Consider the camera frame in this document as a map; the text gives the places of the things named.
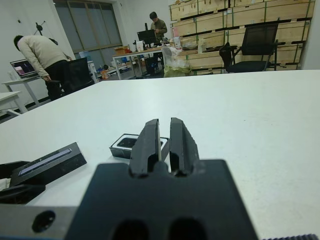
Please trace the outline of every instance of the computer monitor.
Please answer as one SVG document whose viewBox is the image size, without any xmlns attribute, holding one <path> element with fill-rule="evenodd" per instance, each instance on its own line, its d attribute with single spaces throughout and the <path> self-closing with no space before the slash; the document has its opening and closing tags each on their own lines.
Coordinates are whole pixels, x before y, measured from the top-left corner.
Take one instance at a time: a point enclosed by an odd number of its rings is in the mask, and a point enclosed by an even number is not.
<svg viewBox="0 0 320 240">
<path fill-rule="evenodd" d="M 12 61 L 10 64 L 22 79 L 37 75 L 37 72 L 27 59 Z"/>
<path fill-rule="evenodd" d="M 152 44 L 157 42 L 155 30 L 139 31 L 139 41 L 144 41 L 145 44 Z"/>
</svg>

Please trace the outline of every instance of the small black box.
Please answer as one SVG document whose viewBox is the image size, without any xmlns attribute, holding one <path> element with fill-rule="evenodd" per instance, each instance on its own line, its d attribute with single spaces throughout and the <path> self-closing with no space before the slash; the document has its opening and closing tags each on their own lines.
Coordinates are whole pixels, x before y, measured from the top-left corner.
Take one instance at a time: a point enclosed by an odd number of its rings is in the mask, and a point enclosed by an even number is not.
<svg viewBox="0 0 320 240">
<path fill-rule="evenodd" d="M 12 171 L 10 187 L 47 185 L 86 164 L 76 142 Z"/>
<path fill-rule="evenodd" d="M 135 145 L 139 135 L 137 134 L 123 134 L 119 137 L 109 148 L 112 156 L 130 159 L 132 147 Z M 160 137 L 161 141 L 161 158 L 164 161 L 169 153 L 169 138 Z"/>
</svg>

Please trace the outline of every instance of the table surface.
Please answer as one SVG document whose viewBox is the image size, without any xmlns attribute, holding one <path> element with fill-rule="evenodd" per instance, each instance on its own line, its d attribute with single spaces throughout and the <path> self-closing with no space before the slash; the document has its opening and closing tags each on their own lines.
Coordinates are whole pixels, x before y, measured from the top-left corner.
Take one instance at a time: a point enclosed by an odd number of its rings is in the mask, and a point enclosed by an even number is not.
<svg viewBox="0 0 320 240">
<path fill-rule="evenodd" d="M 227 161 L 261 239 L 320 235 L 319 75 L 300 70 L 103 81 L 0 124 L 1 161 L 33 161 L 77 142 L 87 164 L 29 203 L 77 206 L 98 164 L 122 162 L 111 155 L 113 142 L 139 134 L 155 118 L 160 135 L 169 137 L 170 119 L 177 117 L 201 159 Z"/>
<path fill-rule="evenodd" d="M 12 98 L 15 95 L 18 95 L 21 91 L 10 91 L 10 92 L 0 92 L 0 101 Z"/>
<path fill-rule="evenodd" d="M 5 81 L 2 84 L 4 85 L 15 85 L 15 84 L 22 84 L 22 83 L 27 83 L 27 82 L 31 82 L 37 79 L 41 79 L 41 77 L 39 76 L 32 76 L 32 77 L 26 77 L 26 78 L 19 78 L 17 80 L 14 81 Z"/>
<path fill-rule="evenodd" d="M 130 53 L 126 53 L 126 54 L 121 54 L 121 55 L 113 55 L 113 58 L 122 58 L 122 57 L 128 57 L 129 55 L 143 55 L 143 54 L 150 54 L 152 52 L 156 52 L 156 51 L 161 51 L 162 47 L 152 47 L 149 48 L 147 50 L 144 51 L 133 51 Z"/>
</svg>

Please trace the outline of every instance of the laptop screen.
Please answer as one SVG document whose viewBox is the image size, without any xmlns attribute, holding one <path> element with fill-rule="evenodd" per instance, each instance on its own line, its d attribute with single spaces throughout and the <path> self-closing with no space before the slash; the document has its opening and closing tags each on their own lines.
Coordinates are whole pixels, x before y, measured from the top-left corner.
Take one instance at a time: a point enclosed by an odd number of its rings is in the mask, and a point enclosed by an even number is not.
<svg viewBox="0 0 320 240">
<path fill-rule="evenodd" d="M 36 72 L 35 69 L 32 67 L 32 65 L 26 59 L 19 60 L 19 61 L 12 61 L 10 62 L 10 64 L 20 77 L 33 74 Z"/>
</svg>

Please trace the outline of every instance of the black pants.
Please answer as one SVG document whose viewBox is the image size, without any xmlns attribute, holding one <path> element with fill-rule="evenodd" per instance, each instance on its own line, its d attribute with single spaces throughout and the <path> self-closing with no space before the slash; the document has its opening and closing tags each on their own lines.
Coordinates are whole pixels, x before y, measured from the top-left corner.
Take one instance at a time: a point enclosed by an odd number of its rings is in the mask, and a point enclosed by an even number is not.
<svg viewBox="0 0 320 240">
<path fill-rule="evenodd" d="M 49 74 L 51 80 L 60 82 L 45 82 L 46 89 L 48 89 L 48 96 L 51 101 L 62 97 L 63 93 L 60 89 L 60 84 L 66 94 L 71 92 L 71 90 L 65 86 L 64 64 L 66 62 L 66 60 L 57 61 L 45 69 L 45 71 Z"/>
<path fill-rule="evenodd" d="M 164 65 L 164 64 L 165 64 L 165 63 L 164 63 L 164 56 L 163 56 L 162 52 L 156 52 L 156 53 L 154 53 L 154 54 L 153 54 L 153 57 L 156 58 L 156 59 L 155 59 L 156 62 L 158 62 L 158 58 L 160 58 L 160 59 L 161 59 L 161 65 Z"/>
</svg>

